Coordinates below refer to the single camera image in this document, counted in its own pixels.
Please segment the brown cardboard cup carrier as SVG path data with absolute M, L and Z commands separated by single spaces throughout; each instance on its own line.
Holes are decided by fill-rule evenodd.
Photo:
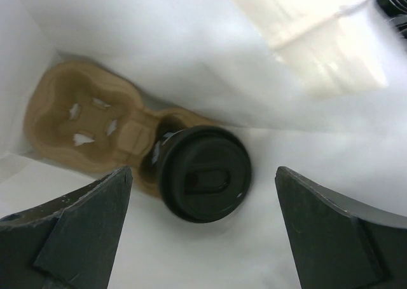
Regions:
M 155 111 L 126 79 L 82 61 L 46 71 L 27 105 L 24 133 L 47 159 L 87 173 L 127 165 L 143 193 L 157 198 L 155 143 L 167 132 L 213 121 L 187 109 Z

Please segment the light blue paper bag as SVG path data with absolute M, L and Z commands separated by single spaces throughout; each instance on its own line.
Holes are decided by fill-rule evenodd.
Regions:
M 35 155 L 22 131 L 44 71 L 87 58 L 134 82 L 152 107 L 176 104 L 226 123 L 255 169 L 238 212 L 207 225 L 133 191 L 109 287 L 299 288 L 278 167 L 406 214 L 404 46 L 369 4 L 350 21 L 389 85 L 317 100 L 229 0 L 1 0 L 1 215 L 95 179 Z

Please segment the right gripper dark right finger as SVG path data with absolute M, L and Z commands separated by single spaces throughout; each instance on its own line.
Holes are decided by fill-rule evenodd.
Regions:
M 302 288 L 406 288 L 406 217 L 285 166 L 275 185 Z

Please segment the black cup lid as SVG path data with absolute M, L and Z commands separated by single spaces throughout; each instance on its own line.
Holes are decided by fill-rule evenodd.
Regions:
M 166 207 L 192 223 L 225 218 L 243 203 L 252 183 L 245 146 L 232 132 L 216 126 L 183 129 L 155 166 Z

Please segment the black coffee cup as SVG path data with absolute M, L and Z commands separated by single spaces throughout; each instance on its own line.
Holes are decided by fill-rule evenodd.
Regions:
M 155 143 L 152 151 L 152 156 L 151 156 L 151 165 L 155 166 L 157 165 L 158 161 L 160 160 L 160 156 L 163 155 L 164 150 L 166 146 L 169 144 L 169 142 L 180 132 L 183 130 L 178 130 L 178 131 L 168 131 L 164 133 L 160 139 Z
M 386 21 L 393 26 L 402 39 L 406 40 L 406 0 L 375 0 L 385 15 Z

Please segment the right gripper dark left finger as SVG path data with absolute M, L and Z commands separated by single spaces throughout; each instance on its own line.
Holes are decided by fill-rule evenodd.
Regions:
M 132 180 L 124 166 L 1 218 L 1 288 L 107 288 Z

